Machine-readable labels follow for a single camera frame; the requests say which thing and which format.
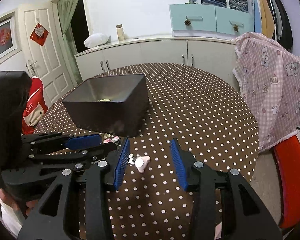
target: human hand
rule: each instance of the human hand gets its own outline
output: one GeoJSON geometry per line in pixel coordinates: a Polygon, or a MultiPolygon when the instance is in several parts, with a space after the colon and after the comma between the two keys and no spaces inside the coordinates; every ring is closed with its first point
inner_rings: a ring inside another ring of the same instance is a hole
{"type": "MultiPolygon", "coordinates": [[[[20,207],[19,207],[18,203],[14,200],[14,198],[9,193],[7,193],[4,189],[1,189],[1,188],[0,188],[0,198],[3,203],[12,207],[12,209],[14,211],[20,210],[20,207]]],[[[27,206],[26,215],[27,216],[29,215],[30,211],[35,207],[35,205],[38,203],[38,201],[39,200],[32,200],[32,201],[26,202],[26,206],[27,206]]]]}

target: table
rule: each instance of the table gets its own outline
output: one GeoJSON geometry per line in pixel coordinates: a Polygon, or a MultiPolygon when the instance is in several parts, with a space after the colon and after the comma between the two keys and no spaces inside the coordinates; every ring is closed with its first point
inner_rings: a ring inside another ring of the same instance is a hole
{"type": "MultiPolygon", "coordinates": [[[[258,125],[234,88],[194,67],[148,63],[99,76],[132,73],[146,75],[150,107],[140,135],[130,138],[131,152],[135,156],[149,155],[151,162],[143,174],[128,165],[119,192],[107,193],[113,233],[116,239],[183,239],[189,228],[193,197],[183,192],[176,180],[170,140],[178,138],[182,149],[213,169],[237,168],[250,181],[258,155],[258,125]]],[[[94,133],[76,128],[62,104],[66,95],[51,106],[36,133],[94,133]]],[[[216,194],[219,222],[221,205],[216,194]]]]}

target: window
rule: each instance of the window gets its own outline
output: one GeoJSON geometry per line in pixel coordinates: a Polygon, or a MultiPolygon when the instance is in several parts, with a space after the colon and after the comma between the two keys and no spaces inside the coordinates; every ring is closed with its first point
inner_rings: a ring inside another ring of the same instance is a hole
{"type": "Polygon", "coordinates": [[[0,23],[0,58],[17,48],[14,17],[0,23]]]}

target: floor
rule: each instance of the floor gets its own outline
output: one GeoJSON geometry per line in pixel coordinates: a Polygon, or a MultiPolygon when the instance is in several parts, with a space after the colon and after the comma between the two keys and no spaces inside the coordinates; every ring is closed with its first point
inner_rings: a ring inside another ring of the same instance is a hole
{"type": "Polygon", "coordinates": [[[272,150],[260,153],[250,182],[277,224],[281,218],[281,186],[272,150]]]}

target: dark storage bin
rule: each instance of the dark storage bin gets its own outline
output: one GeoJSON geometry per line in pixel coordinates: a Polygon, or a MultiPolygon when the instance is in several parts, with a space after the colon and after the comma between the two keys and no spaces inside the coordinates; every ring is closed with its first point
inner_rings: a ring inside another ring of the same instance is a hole
{"type": "Polygon", "coordinates": [[[135,137],[149,105],[146,77],[131,74],[90,78],[62,103],[78,128],[135,137]],[[101,99],[111,102],[99,102],[101,99]]]}

